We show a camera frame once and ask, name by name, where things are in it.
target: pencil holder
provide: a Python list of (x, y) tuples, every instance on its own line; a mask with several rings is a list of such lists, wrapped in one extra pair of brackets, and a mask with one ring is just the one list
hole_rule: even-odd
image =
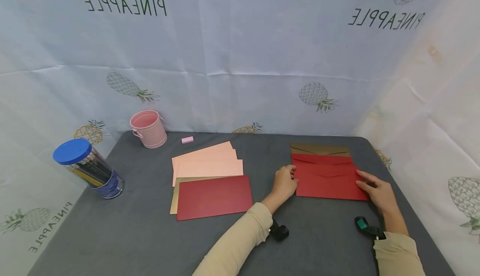
[(104, 199), (114, 198), (123, 191), (123, 180), (88, 140), (78, 138), (61, 144), (53, 152), (53, 159), (86, 181)]

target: pink bucket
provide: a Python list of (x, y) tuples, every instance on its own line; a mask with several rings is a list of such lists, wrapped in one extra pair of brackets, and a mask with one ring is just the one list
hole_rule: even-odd
[(133, 134), (140, 138), (143, 145), (153, 149), (162, 146), (167, 140), (161, 120), (163, 119), (157, 111), (146, 109), (132, 116), (130, 126), (133, 128)]

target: envelope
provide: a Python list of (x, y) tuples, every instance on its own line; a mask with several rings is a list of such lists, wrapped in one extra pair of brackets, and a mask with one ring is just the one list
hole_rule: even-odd
[(175, 179), (178, 176), (179, 165), (181, 162), (192, 162), (192, 161), (199, 162), (202, 160), (236, 160), (236, 159), (237, 159), (237, 151), (235, 149), (225, 149), (224, 151), (221, 151), (221, 152), (208, 151), (203, 153), (196, 153), (195, 156), (182, 157), (181, 159), (176, 159), (173, 164), (172, 186), (175, 186)]
[(311, 164), (319, 165), (339, 165), (353, 163), (351, 157), (330, 156), (330, 155), (313, 155), (313, 154), (291, 154), (292, 160), (299, 160)]
[(222, 177), (229, 177), (229, 176), (219, 176), (219, 177), (185, 177), (185, 178), (178, 178), (175, 182), (175, 187), (173, 188), (173, 196), (172, 196), (172, 203), (170, 205), (170, 214), (176, 215), (177, 208), (179, 204), (179, 191), (180, 191), (180, 184), (182, 182), (194, 182), (199, 180), (206, 180), (206, 179), (213, 179), (213, 178), (222, 178)]
[(311, 173), (294, 172), (295, 178), (299, 180), (297, 185), (297, 196), (347, 199), (347, 200), (368, 200), (367, 194), (355, 183), (362, 180), (355, 174), (341, 175), (334, 177), (323, 177)]
[(177, 178), (182, 177), (217, 177), (243, 175), (243, 160), (195, 160), (180, 162)]
[(252, 207), (247, 175), (182, 182), (177, 221), (242, 213)]
[(348, 148), (344, 146), (326, 146), (305, 143), (290, 143), (290, 152), (296, 154), (350, 156)]
[(214, 146), (206, 147), (197, 151), (172, 157), (172, 166), (175, 167), (175, 161), (177, 160), (195, 160), (195, 159), (198, 159), (198, 157), (204, 157), (205, 154), (214, 154), (214, 153), (219, 154), (226, 150), (232, 150), (232, 149), (233, 147), (230, 141), (221, 143), (221, 144), (216, 144)]
[(309, 173), (323, 177), (335, 177), (342, 175), (356, 174), (359, 169), (353, 163), (338, 164), (338, 165), (315, 165), (307, 162), (292, 159), (292, 163), (297, 166), (295, 173)]

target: person's left hand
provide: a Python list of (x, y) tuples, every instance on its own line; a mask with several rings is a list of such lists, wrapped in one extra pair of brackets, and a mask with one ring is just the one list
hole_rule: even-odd
[(296, 168), (294, 165), (283, 166), (275, 173), (272, 191), (262, 200), (272, 215), (297, 189), (299, 180), (293, 178)]
[(293, 195), (299, 182), (298, 179), (293, 177), (293, 171), (296, 168), (294, 165), (288, 165), (278, 169), (273, 181), (272, 195), (277, 196), (284, 202)]

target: pink eraser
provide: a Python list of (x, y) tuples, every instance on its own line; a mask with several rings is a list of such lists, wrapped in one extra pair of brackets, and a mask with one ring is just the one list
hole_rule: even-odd
[(193, 137), (184, 137), (184, 138), (181, 140), (181, 143), (182, 143), (182, 144), (192, 143), (192, 142), (193, 142)]

